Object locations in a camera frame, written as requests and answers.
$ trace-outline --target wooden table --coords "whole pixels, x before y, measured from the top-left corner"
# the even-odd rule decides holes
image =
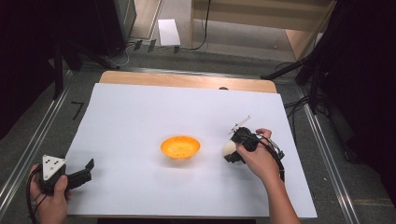
[[[228,77],[107,71],[102,74],[99,82],[206,89],[219,89],[221,87],[225,87],[231,91],[260,91],[276,93],[276,87],[273,81]]]

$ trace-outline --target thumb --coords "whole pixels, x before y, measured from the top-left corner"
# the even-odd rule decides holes
[[[53,191],[53,197],[55,199],[64,200],[64,191],[67,188],[67,176],[62,175],[55,184],[55,188]]]

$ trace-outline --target orange bowl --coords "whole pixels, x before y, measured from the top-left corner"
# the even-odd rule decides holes
[[[200,147],[201,144],[195,138],[179,135],[163,141],[161,151],[173,160],[189,159]]]

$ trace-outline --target metal frame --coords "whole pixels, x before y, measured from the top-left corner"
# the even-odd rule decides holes
[[[0,221],[3,218],[4,214],[6,213],[8,206],[11,203],[11,200],[13,199],[16,191],[18,190],[18,187],[20,186],[22,180],[29,171],[32,161],[35,157],[35,154],[39,150],[41,143],[43,142],[50,128],[50,125],[54,121],[59,109],[64,103],[64,98],[69,92],[72,78],[73,78],[73,73],[71,71],[68,71],[65,74],[64,90],[60,94],[59,98],[57,100],[52,101],[52,103],[50,104],[46,115],[38,125],[35,134],[33,135],[28,146],[24,150],[23,154],[21,155],[20,160],[18,161],[17,165],[15,166],[11,175],[9,176],[8,180],[2,187],[0,192]]]
[[[307,95],[303,87],[299,87],[299,93],[301,97]],[[331,150],[329,148],[329,145],[327,144],[323,131],[320,128],[318,118],[312,113],[309,105],[304,105],[304,110],[308,118],[309,124],[311,125],[312,132],[317,140],[320,154],[323,158],[327,172],[329,173],[330,180],[332,181],[332,186],[334,187],[338,202],[340,203],[341,209],[344,213],[346,223],[358,224],[360,223],[360,221],[355,211],[352,199],[349,197],[347,187],[345,186],[340,176],[340,173],[338,172],[335,161],[332,158]]]

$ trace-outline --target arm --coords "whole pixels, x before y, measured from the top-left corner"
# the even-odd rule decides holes
[[[271,137],[269,130],[259,129],[256,133],[261,133],[266,138]],[[268,194],[271,223],[300,223],[291,205],[285,184],[279,177],[276,161],[267,149],[258,144],[255,151],[248,152],[242,145],[237,145],[236,151],[264,184]]]
[[[67,187],[67,176],[62,175],[56,182],[53,196],[46,196],[41,193],[37,182],[37,176],[32,179],[30,186],[30,195],[38,206],[37,212],[41,224],[64,224],[67,216],[67,201],[64,197],[64,191]]]

